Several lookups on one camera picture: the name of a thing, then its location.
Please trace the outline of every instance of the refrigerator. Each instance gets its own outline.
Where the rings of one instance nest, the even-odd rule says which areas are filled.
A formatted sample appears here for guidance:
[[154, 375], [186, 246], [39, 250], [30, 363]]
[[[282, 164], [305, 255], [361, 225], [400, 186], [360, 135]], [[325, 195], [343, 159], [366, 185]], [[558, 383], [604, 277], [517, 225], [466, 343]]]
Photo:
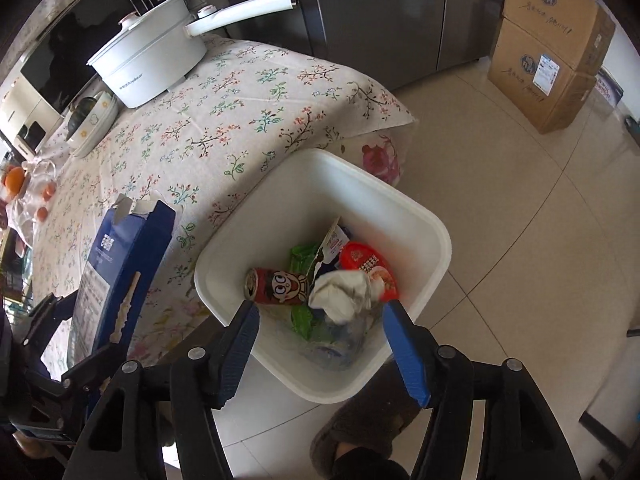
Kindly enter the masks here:
[[[243, 0], [229, 0], [238, 3]], [[243, 38], [351, 66], [389, 89], [487, 56], [503, 0], [299, 0]]]

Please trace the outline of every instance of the red food container lid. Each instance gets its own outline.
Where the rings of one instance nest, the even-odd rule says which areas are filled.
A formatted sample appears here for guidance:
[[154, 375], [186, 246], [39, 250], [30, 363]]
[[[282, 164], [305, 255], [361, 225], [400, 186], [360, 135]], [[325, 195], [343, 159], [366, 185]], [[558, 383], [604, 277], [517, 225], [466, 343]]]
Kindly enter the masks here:
[[385, 259], [368, 245], [348, 242], [340, 252], [340, 266], [346, 270], [363, 270], [372, 280], [382, 278], [385, 282], [385, 291], [380, 301], [386, 303], [399, 299], [396, 279], [391, 274]]

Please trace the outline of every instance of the slipper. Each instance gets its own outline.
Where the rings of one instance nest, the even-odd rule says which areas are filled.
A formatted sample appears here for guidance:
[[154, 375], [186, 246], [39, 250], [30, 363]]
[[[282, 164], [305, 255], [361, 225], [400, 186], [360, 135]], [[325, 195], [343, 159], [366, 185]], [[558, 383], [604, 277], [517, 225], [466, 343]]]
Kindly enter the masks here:
[[418, 413], [420, 406], [407, 393], [396, 362], [386, 362], [314, 437], [311, 463], [320, 476], [331, 478], [339, 442], [372, 449], [387, 459], [393, 439]]

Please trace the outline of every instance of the blue gripper pad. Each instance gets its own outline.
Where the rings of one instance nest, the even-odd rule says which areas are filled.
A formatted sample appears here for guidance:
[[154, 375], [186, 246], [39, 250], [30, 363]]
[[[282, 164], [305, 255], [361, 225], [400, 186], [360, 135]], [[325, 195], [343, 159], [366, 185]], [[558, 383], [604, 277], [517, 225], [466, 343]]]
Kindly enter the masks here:
[[[404, 308], [399, 302], [398, 305], [400, 308]], [[402, 325], [390, 303], [383, 307], [382, 324], [402, 375], [404, 387], [420, 407], [425, 408], [431, 399], [431, 393], [427, 387], [425, 367], [411, 342], [407, 328]]]
[[258, 307], [252, 305], [222, 364], [220, 389], [218, 391], [218, 402], [222, 406], [238, 390], [238, 384], [240, 384], [246, 362], [249, 360], [251, 348], [254, 347], [259, 327], [260, 313], [258, 312]]

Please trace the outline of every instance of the floral tablecloth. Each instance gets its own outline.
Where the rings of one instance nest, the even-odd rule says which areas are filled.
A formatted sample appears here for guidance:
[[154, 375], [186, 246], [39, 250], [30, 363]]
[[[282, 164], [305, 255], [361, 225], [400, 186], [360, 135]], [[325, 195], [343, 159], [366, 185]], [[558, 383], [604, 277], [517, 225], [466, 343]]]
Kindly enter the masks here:
[[[249, 41], [210, 36], [207, 45], [174, 92], [124, 110], [86, 158], [66, 161], [34, 242], [34, 298], [65, 296], [119, 193], [157, 190], [184, 207], [129, 348], [144, 365], [209, 315], [192, 282], [198, 254], [269, 170], [297, 149], [325, 148], [395, 184], [413, 131], [409, 111], [355, 70]], [[44, 153], [64, 153], [64, 133]], [[43, 355], [54, 378], [68, 368], [68, 330], [63, 323]]]

